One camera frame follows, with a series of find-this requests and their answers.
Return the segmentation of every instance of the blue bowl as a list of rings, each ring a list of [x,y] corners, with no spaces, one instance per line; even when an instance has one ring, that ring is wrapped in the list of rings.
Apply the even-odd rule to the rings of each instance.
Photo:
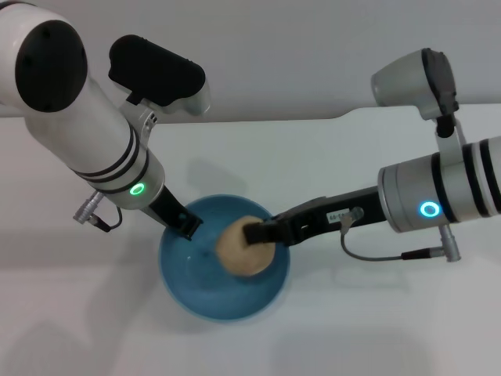
[[[271,265],[252,277],[225,271],[215,244],[230,224],[245,215],[268,219],[270,213],[243,197],[216,195],[186,206],[202,218],[192,241],[167,228],[160,243],[159,263],[167,289],[189,312],[212,320],[238,320],[269,305],[289,271],[289,248],[277,244]]]

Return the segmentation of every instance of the bread roll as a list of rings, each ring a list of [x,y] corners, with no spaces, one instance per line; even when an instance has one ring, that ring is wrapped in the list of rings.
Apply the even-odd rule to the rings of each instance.
[[[253,276],[266,269],[273,261],[275,243],[249,245],[243,235],[243,227],[250,223],[263,222],[253,216],[240,218],[219,237],[216,254],[224,268],[236,276]]]

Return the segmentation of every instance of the white tabletop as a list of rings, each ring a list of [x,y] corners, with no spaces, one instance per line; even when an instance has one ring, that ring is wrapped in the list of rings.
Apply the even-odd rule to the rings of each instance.
[[[501,134],[501,105],[463,106],[469,141]],[[498,374],[501,218],[454,226],[463,260],[366,263],[339,234],[291,248],[279,300],[236,324],[191,316],[158,271],[162,227],[127,211],[105,234],[72,216],[92,192],[0,120],[0,374],[8,376],[471,376]],[[234,193],[274,213],[374,186],[380,167],[436,151],[414,108],[323,121],[158,125],[151,150],[181,202]],[[99,214],[116,219],[105,202]],[[352,230],[352,250],[395,255],[437,230]]]

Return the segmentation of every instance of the green led ring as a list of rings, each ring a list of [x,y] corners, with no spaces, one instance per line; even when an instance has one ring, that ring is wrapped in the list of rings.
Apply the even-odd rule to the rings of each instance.
[[[137,183],[135,186],[129,190],[129,193],[132,196],[137,196],[138,194],[141,194],[144,191],[145,187],[143,183]]]

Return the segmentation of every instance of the label sticker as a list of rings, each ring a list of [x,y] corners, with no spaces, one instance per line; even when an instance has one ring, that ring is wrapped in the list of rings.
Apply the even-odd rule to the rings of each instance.
[[[350,209],[346,208],[338,211],[332,211],[331,213],[327,213],[327,221],[329,221],[329,224],[341,222],[341,216],[349,212]]]

